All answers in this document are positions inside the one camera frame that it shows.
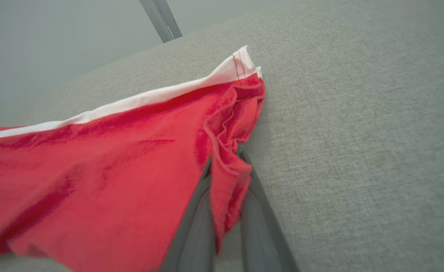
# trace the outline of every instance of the gray couch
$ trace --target gray couch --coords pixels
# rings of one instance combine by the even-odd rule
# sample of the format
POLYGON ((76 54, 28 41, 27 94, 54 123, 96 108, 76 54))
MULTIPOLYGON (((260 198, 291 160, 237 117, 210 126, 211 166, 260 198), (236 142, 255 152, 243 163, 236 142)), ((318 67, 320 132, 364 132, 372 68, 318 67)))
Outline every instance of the gray couch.
MULTIPOLYGON (((246 150, 301 270, 443 272, 444 1, 304 0, 249 14, 85 74, 0 126, 197 79, 246 44, 267 87, 246 150)), ((242 270, 239 239, 236 227, 217 272, 242 270)), ((0 258, 0 271, 64 270, 0 258)))

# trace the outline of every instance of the white stripe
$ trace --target white stripe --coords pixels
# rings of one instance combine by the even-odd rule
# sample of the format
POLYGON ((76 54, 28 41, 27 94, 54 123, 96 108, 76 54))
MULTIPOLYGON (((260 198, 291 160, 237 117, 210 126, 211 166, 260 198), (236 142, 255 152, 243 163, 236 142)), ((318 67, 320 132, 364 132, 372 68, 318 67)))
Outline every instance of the white stripe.
POLYGON ((164 102, 191 91, 195 91, 199 88, 243 79, 244 76, 247 77, 254 73, 257 73, 258 77, 261 78, 261 69, 260 67, 254 66, 247 52, 247 45, 238 51, 240 54, 236 51, 232 56, 225 59, 217 68, 215 68, 215 70, 209 76, 202 79, 188 81, 169 87, 157 88, 155 90, 137 94, 129 98, 118 100, 111 104, 102 105, 94 110, 83 112, 64 121, 51 121, 32 126, 2 130, 0 131, 0 138, 36 131, 51 130, 69 124, 85 124, 92 120, 111 114, 132 110, 144 105, 164 102))

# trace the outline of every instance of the couch cushion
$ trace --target couch cushion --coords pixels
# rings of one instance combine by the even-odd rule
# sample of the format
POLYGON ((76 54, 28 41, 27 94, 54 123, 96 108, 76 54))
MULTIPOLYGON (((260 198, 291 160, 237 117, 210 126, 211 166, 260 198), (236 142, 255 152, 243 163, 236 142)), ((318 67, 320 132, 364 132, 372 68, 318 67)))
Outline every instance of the couch cushion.
MULTIPOLYGON (((302 271, 444 271, 444 2, 305 0, 132 55, 0 126, 206 76, 242 45, 267 98, 245 148, 302 271)), ((217 271, 242 270, 238 229, 217 271)))

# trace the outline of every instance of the stitching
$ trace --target stitching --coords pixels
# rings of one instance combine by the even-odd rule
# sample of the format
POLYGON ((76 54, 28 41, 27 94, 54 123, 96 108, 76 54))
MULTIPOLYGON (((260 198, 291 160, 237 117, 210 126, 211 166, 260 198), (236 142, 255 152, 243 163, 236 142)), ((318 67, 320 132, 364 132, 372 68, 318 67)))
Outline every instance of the stitching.
POLYGON ((237 53, 239 53, 239 60, 241 61, 242 70, 244 71, 244 79, 245 79, 246 78, 246 69, 244 69, 244 64, 242 63, 241 52, 239 50, 237 50, 237 53))
POLYGON ((239 78, 239 71, 237 70, 236 57, 234 56, 234 54, 232 54, 232 58, 234 59, 234 64, 236 65, 237 80, 240 80, 240 78, 239 78))

